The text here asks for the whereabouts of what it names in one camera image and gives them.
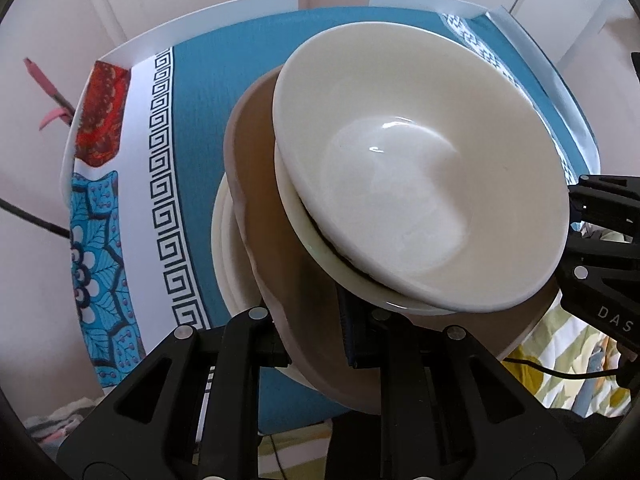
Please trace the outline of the plain white plate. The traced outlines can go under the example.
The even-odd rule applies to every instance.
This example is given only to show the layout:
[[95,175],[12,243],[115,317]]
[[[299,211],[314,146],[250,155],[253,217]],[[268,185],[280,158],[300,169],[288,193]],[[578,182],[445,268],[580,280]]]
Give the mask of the plain white plate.
[[236,222],[233,200],[224,174],[220,180],[210,227],[210,247],[218,288],[224,307],[231,316],[238,315],[262,300],[269,309],[280,307],[276,296],[270,292],[261,278],[256,280],[250,257],[242,241]]

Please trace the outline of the beige square plastic bowl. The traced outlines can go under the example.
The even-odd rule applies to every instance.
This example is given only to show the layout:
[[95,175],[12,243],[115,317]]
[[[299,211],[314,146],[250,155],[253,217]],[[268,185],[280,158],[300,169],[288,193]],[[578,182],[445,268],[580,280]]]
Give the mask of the beige square plastic bowl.
[[224,134],[224,171],[236,224],[257,287],[292,359],[277,373],[346,408],[376,414],[380,374],[348,365],[336,284],[299,241],[280,200],[271,117],[278,75],[270,70],[248,87]]

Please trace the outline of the cream bowl with duck print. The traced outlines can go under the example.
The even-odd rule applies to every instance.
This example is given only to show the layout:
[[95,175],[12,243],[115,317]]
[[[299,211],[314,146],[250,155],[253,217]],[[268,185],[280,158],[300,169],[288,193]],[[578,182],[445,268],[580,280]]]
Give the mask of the cream bowl with duck print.
[[335,250],[308,214],[277,146],[274,147],[273,165],[280,201],[288,222],[308,254],[337,284],[369,304],[386,310],[420,316],[454,314],[452,311],[401,295],[400,292],[372,280],[370,276],[357,270]]

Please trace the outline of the pile of clothes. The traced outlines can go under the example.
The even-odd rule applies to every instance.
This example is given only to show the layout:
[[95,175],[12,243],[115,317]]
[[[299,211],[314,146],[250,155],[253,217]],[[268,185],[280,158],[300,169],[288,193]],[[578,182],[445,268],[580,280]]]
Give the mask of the pile of clothes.
[[97,399],[81,398],[58,408],[48,416],[29,417],[24,420],[23,425],[29,437],[40,446],[51,460],[55,460],[58,449],[64,440],[102,400],[103,396]]

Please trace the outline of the black curved rack pole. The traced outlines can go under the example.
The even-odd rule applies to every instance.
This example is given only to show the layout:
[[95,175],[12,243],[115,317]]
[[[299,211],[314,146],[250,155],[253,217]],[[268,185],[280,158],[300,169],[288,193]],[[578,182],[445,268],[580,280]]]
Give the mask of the black curved rack pole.
[[64,229],[62,226],[58,226],[57,224],[43,220],[34,214],[30,214],[28,211],[9,203],[3,198],[0,200],[0,208],[8,214],[12,214],[12,216],[19,218],[32,226],[38,226],[38,228],[56,236],[65,238],[66,240],[70,239],[70,231],[68,229]]

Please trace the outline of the blue patterned tablecloth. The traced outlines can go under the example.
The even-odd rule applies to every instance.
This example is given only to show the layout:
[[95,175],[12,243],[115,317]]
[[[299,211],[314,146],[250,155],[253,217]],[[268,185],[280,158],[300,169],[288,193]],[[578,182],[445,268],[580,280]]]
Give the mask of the blue patterned tablecloth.
[[174,188],[175,62],[96,63],[70,132],[63,188],[80,329],[102,388],[119,385],[174,328],[231,318],[210,247],[213,211],[189,223]]

